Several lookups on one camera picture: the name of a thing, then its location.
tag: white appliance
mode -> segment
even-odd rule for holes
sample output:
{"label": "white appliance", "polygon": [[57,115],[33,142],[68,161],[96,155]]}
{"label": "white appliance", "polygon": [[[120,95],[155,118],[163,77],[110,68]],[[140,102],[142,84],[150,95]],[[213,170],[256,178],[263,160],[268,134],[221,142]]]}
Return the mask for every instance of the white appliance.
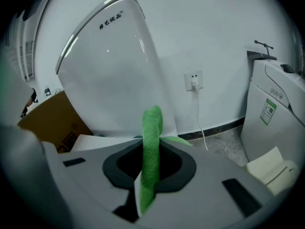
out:
{"label": "white appliance", "polygon": [[255,60],[241,140],[249,161],[275,146],[302,168],[305,158],[305,81],[277,60]]}
{"label": "white appliance", "polygon": [[142,114],[163,112],[163,136],[177,135],[159,59],[136,0],[106,0],[75,29],[56,73],[95,135],[142,134]]}

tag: brown cardboard box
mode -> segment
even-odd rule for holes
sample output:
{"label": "brown cardboard box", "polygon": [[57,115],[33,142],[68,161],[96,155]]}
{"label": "brown cardboard box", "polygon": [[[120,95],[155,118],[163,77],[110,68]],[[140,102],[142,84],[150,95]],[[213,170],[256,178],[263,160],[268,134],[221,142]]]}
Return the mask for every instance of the brown cardboard box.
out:
{"label": "brown cardboard box", "polygon": [[38,105],[18,125],[32,131],[41,141],[53,143],[58,153],[70,152],[80,134],[92,135],[65,92]]}

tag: green cloth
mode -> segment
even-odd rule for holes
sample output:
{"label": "green cloth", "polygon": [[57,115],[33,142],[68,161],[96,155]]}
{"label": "green cloth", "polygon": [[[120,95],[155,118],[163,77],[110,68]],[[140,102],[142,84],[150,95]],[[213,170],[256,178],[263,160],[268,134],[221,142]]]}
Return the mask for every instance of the green cloth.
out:
{"label": "green cloth", "polygon": [[[160,180],[159,136],[163,130],[163,116],[159,106],[145,110],[142,117],[143,162],[140,182],[140,210],[144,214],[154,200],[154,186]],[[162,140],[189,144],[177,136]]]}
{"label": "green cloth", "polygon": [[181,137],[178,136],[167,136],[167,137],[163,137],[161,138],[161,140],[163,141],[174,141],[177,143],[182,143],[182,144],[186,144],[188,146],[192,146],[192,144],[190,144],[188,141],[182,139]]}

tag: wall outlet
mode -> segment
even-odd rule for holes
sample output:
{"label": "wall outlet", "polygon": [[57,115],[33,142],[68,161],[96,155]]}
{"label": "wall outlet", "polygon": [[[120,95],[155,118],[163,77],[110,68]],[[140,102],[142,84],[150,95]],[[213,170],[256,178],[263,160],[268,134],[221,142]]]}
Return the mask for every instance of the wall outlet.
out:
{"label": "wall outlet", "polygon": [[203,88],[203,75],[202,71],[195,71],[192,73],[184,74],[185,88],[186,90],[193,91],[192,80],[195,79],[199,84],[199,89]]}

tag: concrete floor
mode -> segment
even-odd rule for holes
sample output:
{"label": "concrete floor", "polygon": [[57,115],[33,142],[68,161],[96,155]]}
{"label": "concrete floor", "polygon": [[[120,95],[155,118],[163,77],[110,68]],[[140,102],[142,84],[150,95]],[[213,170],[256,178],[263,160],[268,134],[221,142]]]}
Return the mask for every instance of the concrete floor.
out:
{"label": "concrete floor", "polygon": [[[242,128],[243,126],[241,125],[229,131],[206,137],[205,142],[209,151],[222,154],[239,166],[247,164],[249,161],[240,140]],[[194,147],[205,149],[203,138],[190,140],[188,142]]]}

